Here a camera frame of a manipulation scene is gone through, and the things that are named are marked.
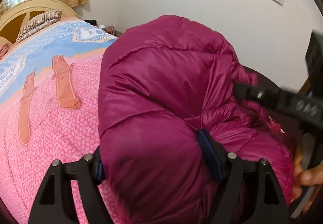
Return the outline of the person's right hand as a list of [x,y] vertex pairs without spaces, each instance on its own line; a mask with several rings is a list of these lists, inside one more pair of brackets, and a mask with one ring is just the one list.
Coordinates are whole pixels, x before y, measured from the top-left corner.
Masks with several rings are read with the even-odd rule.
[[317,167],[305,170],[301,166],[302,159],[303,159],[302,148],[301,146],[299,146],[296,150],[295,157],[294,157],[294,180],[293,180],[294,183],[292,187],[292,195],[291,195],[290,202],[293,202],[302,194],[302,191],[303,191],[302,187],[316,186],[316,189],[313,192],[311,198],[302,209],[302,213],[305,214],[310,208],[310,206],[312,205],[316,196],[318,195],[320,188],[322,187],[323,174],[322,174],[322,164],[318,165]]

